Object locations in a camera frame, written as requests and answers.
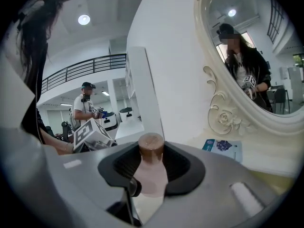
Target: ornate white mirror frame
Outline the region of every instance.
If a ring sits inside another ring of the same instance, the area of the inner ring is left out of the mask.
[[[212,42],[209,33],[209,5],[211,0],[195,0],[194,16],[197,35],[203,49],[206,65],[215,92],[208,113],[210,128],[218,134],[238,131],[254,132],[257,128],[279,136],[293,136],[304,132],[304,107],[288,114],[269,113],[256,105],[233,80]]]

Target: bottle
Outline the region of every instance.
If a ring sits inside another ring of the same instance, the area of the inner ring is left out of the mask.
[[[157,133],[147,133],[138,141],[142,161],[134,177],[141,183],[141,194],[146,197],[162,197],[168,184],[167,172],[162,163],[163,137]]]

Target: black railing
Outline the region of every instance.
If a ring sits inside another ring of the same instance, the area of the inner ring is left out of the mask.
[[[58,72],[50,75],[42,81],[42,91],[46,91],[59,86],[67,81],[84,75],[93,74],[110,69],[125,67],[126,54],[107,55],[103,57],[95,57],[86,61],[82,61],[71,66],[65,67]]]
[[[279,34],[279,29],[283,19],[282,6],[276,0],[271,0],[271,15],[267,35],[269,36],[272,44],[274,43],[276,36]]]

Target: man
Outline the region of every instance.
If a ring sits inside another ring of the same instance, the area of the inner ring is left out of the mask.
[[[93,93],[93,89],[96,89],[95,85],[84,82],[81,86],[81,95],[74,101],[73,117],[74,119],[79,120],[81,125],[85,124],[86,121],[91,118],[98,119],[96,118],[96,115],[92,113],[94,106],[90,100],[90,96]]]

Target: long dark hair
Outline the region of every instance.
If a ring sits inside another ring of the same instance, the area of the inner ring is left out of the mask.
[[[242,55],[242,61],[243,61],[243,67],[245,68],[247,73],[251,73],[254,70],[253,65],[251,65],[250,60],[248,59],[248,52],[252,49],[250,47],[250,44],[242,37],[241,34],[234,34],[234,36],[237,36],[239,39],[239,47],[240,47],[240,53]],[[234,57],[234,51],[233,50],[227,50],[227,61],[230,67],[233,68],[233,72],[238,71],[238,63],[237,60]]]
[[[47,40],[51,36],[63,2],[67,0],[44,0],[44,5],[29,15],[21,26],[21,63],[26,72],[27,84],[37,76],[38,67],[47,52]]]

